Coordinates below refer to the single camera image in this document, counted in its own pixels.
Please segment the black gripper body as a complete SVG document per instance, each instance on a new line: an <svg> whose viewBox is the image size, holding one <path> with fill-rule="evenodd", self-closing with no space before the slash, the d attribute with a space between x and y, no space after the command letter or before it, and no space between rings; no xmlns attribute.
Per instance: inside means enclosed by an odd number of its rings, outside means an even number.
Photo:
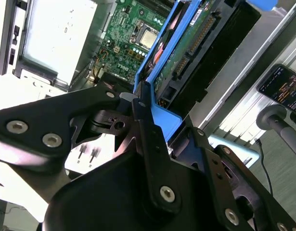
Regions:
<svg viewBox="0 0 296 231"><path fill-rule="evenodd" d="M178 214L152 208L143 162L126 154L65 185L51 200L45 231L218 231L204 175L172 161L182 206Z"/></svg>

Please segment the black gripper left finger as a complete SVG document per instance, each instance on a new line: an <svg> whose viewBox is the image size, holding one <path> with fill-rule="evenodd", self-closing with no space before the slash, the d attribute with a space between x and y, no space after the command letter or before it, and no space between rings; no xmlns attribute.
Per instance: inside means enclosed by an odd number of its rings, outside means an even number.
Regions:
<svg viewBox="0 0 296 231"><path fill-rule="evenodd" d="M176 214L181 198L163 132L152 117L151 86L123 96L106 86L78 90L0 110L0 161L30 171L61 170L71 149L115 136L114 159L138 155L152 208Z"/></svg>

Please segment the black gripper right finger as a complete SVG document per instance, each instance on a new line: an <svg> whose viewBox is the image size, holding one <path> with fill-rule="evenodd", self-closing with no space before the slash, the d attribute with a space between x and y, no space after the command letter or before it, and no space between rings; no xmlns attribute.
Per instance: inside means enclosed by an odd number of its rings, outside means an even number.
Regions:
<svg viewBox="0 0 296 231"><path fill-rule="evenodd" d="M296 231L296 222L224 145L211 150L203 131L192 127L202 156L217 220L226 231Z"/></svg>

